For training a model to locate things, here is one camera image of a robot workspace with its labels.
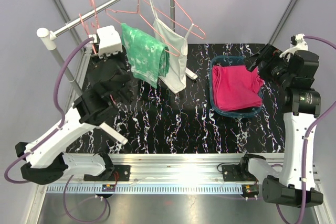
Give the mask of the green tie-dye trousers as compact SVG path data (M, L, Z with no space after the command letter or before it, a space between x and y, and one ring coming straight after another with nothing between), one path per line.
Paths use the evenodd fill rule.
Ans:
M169 72L170 54L166 44L140 29L121 24L121 41L133 76L157 88L160 77Z

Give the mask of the magenta trousers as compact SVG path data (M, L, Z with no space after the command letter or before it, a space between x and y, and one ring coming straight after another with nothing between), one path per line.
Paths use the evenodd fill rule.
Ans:
M214 66L212 69L213 99L223 110L236 110L263 103L259 95L264 80L258 70L250 72L245 66Z

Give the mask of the pink hanger of magenta trousers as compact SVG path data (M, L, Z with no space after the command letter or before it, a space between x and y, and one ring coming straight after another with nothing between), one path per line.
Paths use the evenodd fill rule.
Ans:
M101 26L99 25L99 21L98 21L98 15L97 15L98 12L97 12L97 8L96 8L96 5L95 5L95 1L94 0L89 0L89 2L90 2L91 7L93 7L93 14L94 14L95 21L96 21L96 23L92 25L93 28L94 28L94 33L91 33L91 32L90 33L95 34L97 32L97 29L101 28ZM110 58L115 58L115 55L111 55L110 57L104 57L103 59L100 59L98 57L98 53L96 52L96 50L98 50L98 45L92 43L93 38L89 38L89 37L87 37L87 38L89 39L89 43L91 44L91 47L92 47L93 54L91 54L91 60L92 60L92 63L93 63L93 67L101 60L107 60L107 59L110 59Z

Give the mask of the pink hanger of black trousers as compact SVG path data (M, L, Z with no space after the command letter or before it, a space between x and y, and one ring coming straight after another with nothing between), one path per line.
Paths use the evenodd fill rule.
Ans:
M83 21L83 19L82 19L82 15L81 15L81 14L79 14L79 19L80 19L80 22L81 22L81 24L82 24L82 27L84 28L84 31L85 31L87 37L89 37L89 35L90 35L91 33L90 33L90 30L89 30L89 25L88 25L88 23L86 23L86 22Z

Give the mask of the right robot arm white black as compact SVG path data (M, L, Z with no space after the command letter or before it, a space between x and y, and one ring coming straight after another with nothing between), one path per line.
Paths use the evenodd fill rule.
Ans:
M321 113L320 93L312 88L319 56L303 47L282 52L267 44L244 63L249 71L258 69L263 80L274 82L282 91L286 135L281 171L260 155L245 154L239 176L260 181L265 202L301 208L322 204L323 194L315 189L312 170L313 122Z

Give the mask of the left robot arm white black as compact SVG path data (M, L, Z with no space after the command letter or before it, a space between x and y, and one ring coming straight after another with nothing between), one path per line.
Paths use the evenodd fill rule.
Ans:
M107 132L106 121L119 113L119 103L132 99L131 76L124 56L100 60L88 73L91 87L83 92L61 120L31 143L19 142L16 154L25 160L20 168L25 181L39 185L53 183L65 175L80 175L86 181L114 177L115 166L106 153L78 157L65 149L82 135L99 127Z

